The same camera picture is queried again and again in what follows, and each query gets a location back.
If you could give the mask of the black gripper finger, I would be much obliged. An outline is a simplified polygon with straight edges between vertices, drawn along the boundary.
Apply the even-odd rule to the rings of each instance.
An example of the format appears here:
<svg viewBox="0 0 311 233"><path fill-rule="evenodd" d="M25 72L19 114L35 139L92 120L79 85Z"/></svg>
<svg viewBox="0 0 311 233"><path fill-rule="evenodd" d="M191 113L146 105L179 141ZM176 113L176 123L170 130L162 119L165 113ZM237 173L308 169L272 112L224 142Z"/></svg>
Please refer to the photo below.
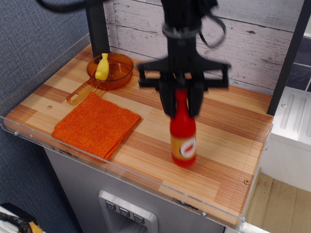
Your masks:
<svg viewBox="0 0 311 233"><path fill-rule="evenodd" d="M160 80L159 94L165 114L171 118L175 118L176 113L175 86L169 82Z"/></svg>
<svg viewBox="0 0 311 233"><path fill-rule="evenodd" d="M191 118L194 118L200 112L204 94L204 85L202 82L189 81L187 89L188 89L189 115Z"/></svg>

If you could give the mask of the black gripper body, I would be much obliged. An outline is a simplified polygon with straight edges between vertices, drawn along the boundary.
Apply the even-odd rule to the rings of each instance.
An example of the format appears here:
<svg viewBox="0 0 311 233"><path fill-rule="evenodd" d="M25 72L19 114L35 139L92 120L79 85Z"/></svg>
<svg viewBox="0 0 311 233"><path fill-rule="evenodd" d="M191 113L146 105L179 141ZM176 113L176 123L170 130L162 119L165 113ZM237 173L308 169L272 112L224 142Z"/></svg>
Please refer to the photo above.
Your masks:
<svg viewBox="0 0 311 233"><path fill-rule="evenodd" d="M199 84L206 91L209 87L227 88L228 69L231 65L203 58L196 50L196 37L167 37L168 56L157 61L137 65L141 87L160 88L160 83L169 87L190 87ZM204 72L220 70L222 79L205 79Z"/></svg>

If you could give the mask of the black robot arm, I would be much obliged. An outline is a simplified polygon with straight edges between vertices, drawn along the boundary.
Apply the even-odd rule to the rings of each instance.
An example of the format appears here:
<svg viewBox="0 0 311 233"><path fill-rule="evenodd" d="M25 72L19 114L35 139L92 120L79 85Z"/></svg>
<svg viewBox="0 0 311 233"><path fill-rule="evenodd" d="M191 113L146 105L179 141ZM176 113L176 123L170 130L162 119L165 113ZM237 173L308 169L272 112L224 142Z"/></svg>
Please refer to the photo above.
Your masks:
<svg viewBox="0 0 311 233"><path fill-rule="evenodd" d="M210 87L228 87L230 64L203 58L196 50L196 36L203 38L202 18L207 16L226 30L224 23L211 13L215 0L164 0L164 25L168 56L137 66L139 85L160 93L163 110L171 118L176 114L176 92L188 92L188 114L200 112L203 93Z"/></svg>

